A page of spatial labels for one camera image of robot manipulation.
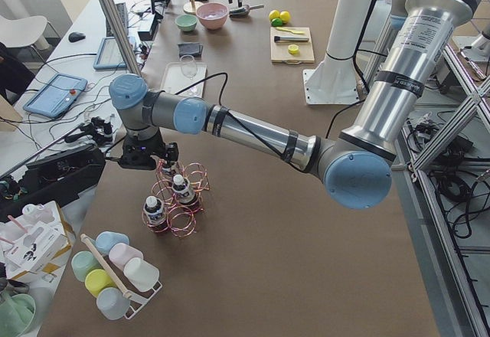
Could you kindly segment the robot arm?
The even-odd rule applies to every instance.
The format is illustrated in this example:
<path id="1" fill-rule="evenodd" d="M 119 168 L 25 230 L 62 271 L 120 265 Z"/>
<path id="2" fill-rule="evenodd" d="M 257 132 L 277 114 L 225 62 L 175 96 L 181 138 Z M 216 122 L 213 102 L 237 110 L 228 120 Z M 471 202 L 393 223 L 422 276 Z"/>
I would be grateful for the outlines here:
<path id="1" fill-rule="evenodd" d="M 124 74 L 109 85 L 128 133 L 124 151 L 163 156 L 161 129 L 206 132 L 314 175 L 347 208 L 374 207 L 390 191 L 395 139 L 452 33 L 472 18 L 480 1 L 392 0 L 390 23 L 397 36 L 354 122 L 336 139 L 302 136 L 198 97 L 152 92 L 141 77 Z"/>

